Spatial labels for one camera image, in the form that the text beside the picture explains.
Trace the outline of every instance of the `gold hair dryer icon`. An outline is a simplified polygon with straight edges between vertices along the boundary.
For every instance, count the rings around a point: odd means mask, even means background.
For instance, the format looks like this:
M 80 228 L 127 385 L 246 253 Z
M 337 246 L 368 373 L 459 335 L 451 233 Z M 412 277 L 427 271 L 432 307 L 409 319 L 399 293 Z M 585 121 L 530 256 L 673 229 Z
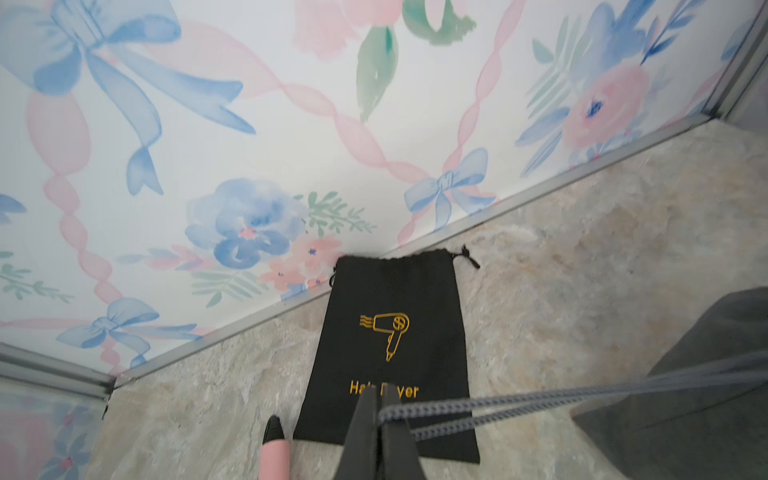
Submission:
M 360 326 L 367 329 L 373 329 L 374 332 L 388 333 L 386 340 L 386 361 L 392 359 L 397 352 L 397 346 L 400 344 L 402 334 L 408 331 L 411 326 L 411 320 L 404 313 L 383 313 L 373 318 L 365 315 L 360 316 Z

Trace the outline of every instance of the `beige stone surface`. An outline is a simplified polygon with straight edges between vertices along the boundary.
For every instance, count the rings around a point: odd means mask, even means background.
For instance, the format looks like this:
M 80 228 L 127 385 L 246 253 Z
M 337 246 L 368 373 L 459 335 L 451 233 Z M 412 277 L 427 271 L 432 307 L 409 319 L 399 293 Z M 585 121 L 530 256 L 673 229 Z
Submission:
M 450 240 L 473 396 L 642 377 L 715 300 L 768 284 L 768 139 L 710 122 Z M 327 297 L 117 390 L 86 478 L 257 477 L 273 413 L 293 431 Z M 428 478 L 623 478 L 569 409 L 477 431 L 482 463 Z M 292 478 L 341 448 L 295 442 Z

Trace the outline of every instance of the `pink handle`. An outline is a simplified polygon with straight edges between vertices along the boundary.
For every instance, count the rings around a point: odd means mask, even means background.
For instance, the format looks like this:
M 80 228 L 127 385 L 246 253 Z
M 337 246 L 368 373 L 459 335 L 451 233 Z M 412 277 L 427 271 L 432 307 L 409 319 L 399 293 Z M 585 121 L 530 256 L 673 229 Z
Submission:
M 290 443 L 273 440 L 261 447 L 259 480 L 290 480 Z

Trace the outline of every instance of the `floral wallpaper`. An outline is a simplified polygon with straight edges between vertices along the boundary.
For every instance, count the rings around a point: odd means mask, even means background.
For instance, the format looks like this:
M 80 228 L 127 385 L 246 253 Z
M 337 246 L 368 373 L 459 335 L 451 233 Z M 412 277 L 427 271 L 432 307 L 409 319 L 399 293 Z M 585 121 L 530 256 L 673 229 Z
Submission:
M 105 407 L 0 379 L 0 478 L 84 478 Z
M 755 0 L 2 0 L 0 341 L 118 375 L 702 108 Z

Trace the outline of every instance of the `gray fabric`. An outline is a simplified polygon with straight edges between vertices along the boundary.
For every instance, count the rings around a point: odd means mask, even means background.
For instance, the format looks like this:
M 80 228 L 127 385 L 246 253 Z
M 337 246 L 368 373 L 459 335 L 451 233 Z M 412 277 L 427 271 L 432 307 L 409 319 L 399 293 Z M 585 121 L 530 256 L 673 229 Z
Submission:
M 768 347 L 768 288 L 711 306 L 649 376 Z M 634 480 L 768 478 L 768 383 L 630 396 L 574 417 Z

